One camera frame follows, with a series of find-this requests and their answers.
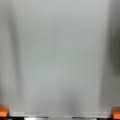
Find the gray wall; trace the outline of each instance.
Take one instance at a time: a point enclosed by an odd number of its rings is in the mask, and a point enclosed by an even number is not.
[[[13,116],[108,117],[120,105],[119,0],[0,0],[0,104]]]

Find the white panel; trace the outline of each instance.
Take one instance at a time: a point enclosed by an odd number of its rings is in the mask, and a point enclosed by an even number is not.
[[[0,0],[0,101],[11,115],[108,117],[119,105],[114,1]]]
[[[35,117],[26,117],[24,120],[47,120],[48,118],[35,118]]]
[[[49,120],[73,120],[71,117],[51,117]]]

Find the gray background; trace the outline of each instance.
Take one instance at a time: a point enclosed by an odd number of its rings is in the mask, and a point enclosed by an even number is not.
[[[108,117],[120,105],[119,0],[0,0],[0,104],[12,116]]]

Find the orange object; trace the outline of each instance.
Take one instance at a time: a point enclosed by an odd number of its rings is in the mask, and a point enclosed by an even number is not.
[[[0,117],[7,117],[8,111],[8,108],[0,108]]]
[[[112,111],[113,119],[120,119],[120,110]]]

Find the orange corner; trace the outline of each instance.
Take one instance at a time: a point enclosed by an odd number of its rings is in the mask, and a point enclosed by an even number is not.
[[[0,108],[0,117],[8,116],[8,108]]]

